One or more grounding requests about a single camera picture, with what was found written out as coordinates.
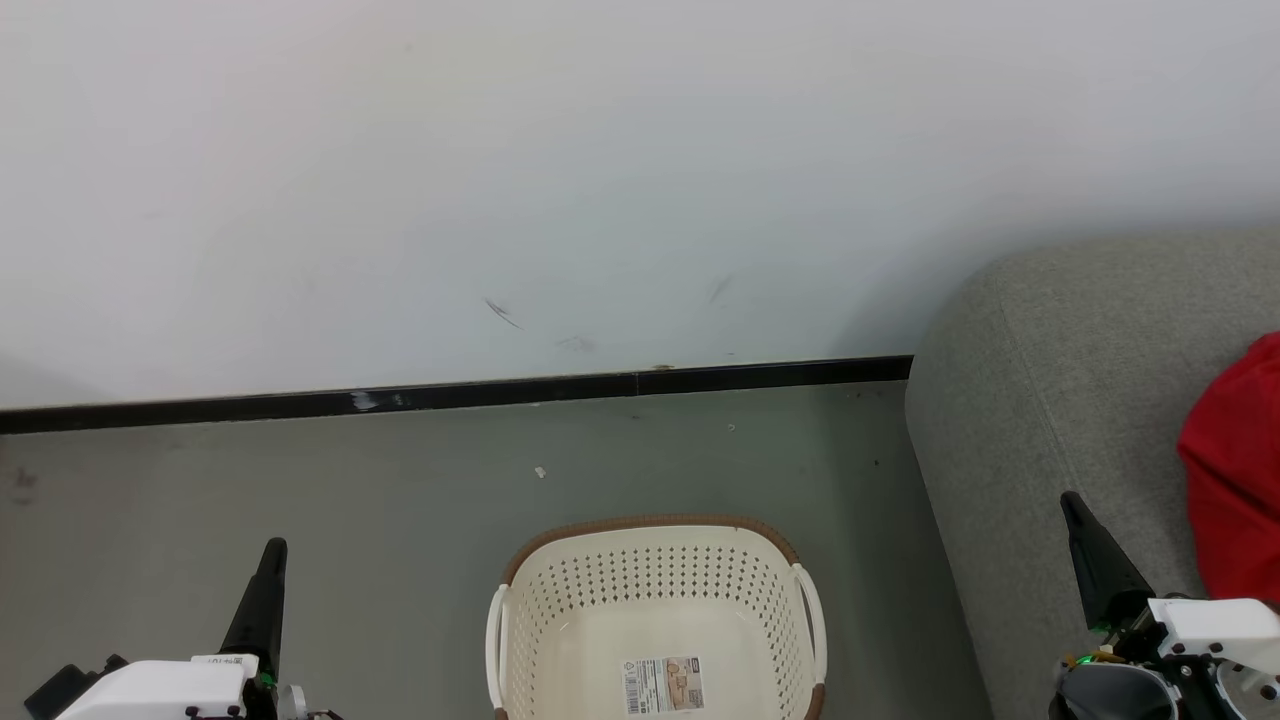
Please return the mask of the black baseboard strip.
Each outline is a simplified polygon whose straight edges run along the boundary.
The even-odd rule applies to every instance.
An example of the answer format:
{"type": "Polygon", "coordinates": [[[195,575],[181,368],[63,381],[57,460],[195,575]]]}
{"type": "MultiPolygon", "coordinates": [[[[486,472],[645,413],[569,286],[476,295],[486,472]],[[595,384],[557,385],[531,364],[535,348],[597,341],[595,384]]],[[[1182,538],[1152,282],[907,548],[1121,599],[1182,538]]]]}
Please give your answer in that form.
{"type": "Polygon", "coordinates": [[[909,378],[911,364],[913,356],[899,355],[146,404],[13,409],[0,410],[0,437],[896,382],[909,378]]]}

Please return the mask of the paper label sticker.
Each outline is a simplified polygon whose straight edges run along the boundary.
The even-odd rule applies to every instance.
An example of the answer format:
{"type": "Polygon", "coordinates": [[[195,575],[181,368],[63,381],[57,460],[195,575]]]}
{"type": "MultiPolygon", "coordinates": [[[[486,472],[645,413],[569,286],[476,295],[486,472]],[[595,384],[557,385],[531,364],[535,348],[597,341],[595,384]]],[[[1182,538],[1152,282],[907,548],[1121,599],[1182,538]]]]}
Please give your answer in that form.
{"type": "Polygon", "coordinates": [[[698,656],[623,660],[620,665],[626,717],[692,714],[707,708],[698,656]]]}

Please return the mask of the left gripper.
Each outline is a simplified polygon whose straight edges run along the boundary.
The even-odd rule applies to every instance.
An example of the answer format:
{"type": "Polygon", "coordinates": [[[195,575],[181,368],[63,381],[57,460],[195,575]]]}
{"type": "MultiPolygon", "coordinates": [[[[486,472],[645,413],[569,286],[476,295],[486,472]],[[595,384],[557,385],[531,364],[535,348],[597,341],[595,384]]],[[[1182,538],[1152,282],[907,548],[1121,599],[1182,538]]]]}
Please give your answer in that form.
{"type": "Polygon", "coordinates": [[[32,720],[314,720],[303,691],[278,685],[288,543],[271,538],[219,653],[67,665],[26,700],[32,720]]]}

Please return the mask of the red shorts white side stripe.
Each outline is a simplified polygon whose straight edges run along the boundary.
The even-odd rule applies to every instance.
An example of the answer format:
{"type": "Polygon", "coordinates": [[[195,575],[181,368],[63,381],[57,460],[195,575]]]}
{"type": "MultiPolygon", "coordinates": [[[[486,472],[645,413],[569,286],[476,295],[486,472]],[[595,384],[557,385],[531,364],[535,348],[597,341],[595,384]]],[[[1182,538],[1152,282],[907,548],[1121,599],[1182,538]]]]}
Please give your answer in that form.
{"type": "Polygon", "coordinates": [[[1199,578],[1280,612],[1280,332],[1202,393],[1178,441],[1199,578]]]}

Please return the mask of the cream laundry basket brown rim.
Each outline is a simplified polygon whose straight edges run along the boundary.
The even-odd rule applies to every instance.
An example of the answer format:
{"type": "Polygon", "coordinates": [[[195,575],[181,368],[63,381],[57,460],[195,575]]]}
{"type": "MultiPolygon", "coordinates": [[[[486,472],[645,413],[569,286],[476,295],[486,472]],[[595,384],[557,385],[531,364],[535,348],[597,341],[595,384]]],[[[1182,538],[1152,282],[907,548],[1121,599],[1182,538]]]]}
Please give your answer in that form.
{"type": "Polygon", "coordinates": [[[530,539],[485,625],[495,720],[820,720],[826,615],[788,541],[751,518],[663,514],[530,539]],[[626,717],[623,660],[698,656],[707,708],[626,717]]]}

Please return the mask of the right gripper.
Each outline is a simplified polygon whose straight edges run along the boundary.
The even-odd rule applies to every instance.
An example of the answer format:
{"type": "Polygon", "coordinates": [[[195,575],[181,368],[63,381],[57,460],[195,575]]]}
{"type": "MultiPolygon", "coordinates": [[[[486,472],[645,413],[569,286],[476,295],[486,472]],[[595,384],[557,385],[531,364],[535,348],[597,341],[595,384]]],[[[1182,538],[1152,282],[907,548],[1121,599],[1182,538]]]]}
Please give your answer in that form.
{"type": "Polygon", "coordinates": [[[1060,496],[1085,625],[1120,632],[1100,720],[1248,720],[1228,689],[1280,703],[1280,614],[1258,600],[1157,600],[1075,491],[1060,496]]]}

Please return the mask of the grey fabric sofa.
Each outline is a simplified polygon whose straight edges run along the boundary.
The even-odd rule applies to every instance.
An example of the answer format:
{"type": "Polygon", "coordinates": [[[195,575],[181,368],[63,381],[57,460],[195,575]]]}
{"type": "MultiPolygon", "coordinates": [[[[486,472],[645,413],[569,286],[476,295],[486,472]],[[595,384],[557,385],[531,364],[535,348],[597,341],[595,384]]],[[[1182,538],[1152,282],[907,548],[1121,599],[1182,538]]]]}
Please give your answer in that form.
{"type": "Polygon", "coordinates": [[[1176,442],[1274,331],[1280,225],[1021,252],[945,304],[906,419],[995,720],[1044,720],[1055,667],[1096,644],[1062,492],[1158,593],[1204,594],[1176,442]]]}

